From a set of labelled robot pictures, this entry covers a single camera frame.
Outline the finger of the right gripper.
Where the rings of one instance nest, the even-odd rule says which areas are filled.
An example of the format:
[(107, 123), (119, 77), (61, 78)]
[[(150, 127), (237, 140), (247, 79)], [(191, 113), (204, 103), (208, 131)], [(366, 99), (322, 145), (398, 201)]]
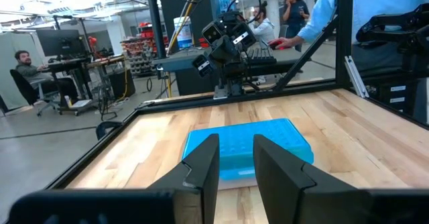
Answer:
[(197, 69), (198, 75), (200, 77), (205, 77), (207, 75), (212, 74), (212, 72), (213, 72), (212, 63), (211, 63), (209, 57), (206, 56), (205, 54), (201, 54), (201, 55), (197, 56), (192, 61), (192, 65), (195, 69)]
[(256, 43), (257, 41), (252, 30), (249, 28), (249, 26), (246, 23), (243, 23), (243, 22), (238, 23), (232, 29), (231, 39), (234, 45), (240, 51), (247, 51), (247, 49), (250, 48), (252, 45), (254, 45), (254, 43)]

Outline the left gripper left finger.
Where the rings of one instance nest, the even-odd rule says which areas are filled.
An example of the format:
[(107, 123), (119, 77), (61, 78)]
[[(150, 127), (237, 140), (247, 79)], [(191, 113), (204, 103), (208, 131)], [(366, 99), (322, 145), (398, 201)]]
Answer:
[(157, 201), (150, 223), (213, 223), (219, 172), (219, 135), (211, 134), (149, 186)]

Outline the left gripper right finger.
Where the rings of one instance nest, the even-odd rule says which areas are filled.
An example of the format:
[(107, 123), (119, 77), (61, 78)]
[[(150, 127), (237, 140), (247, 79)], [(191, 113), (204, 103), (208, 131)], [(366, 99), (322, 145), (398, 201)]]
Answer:
[(365, 223), (359, 190), (263, 135), (253, 139), (257, 185), (270, 223)]

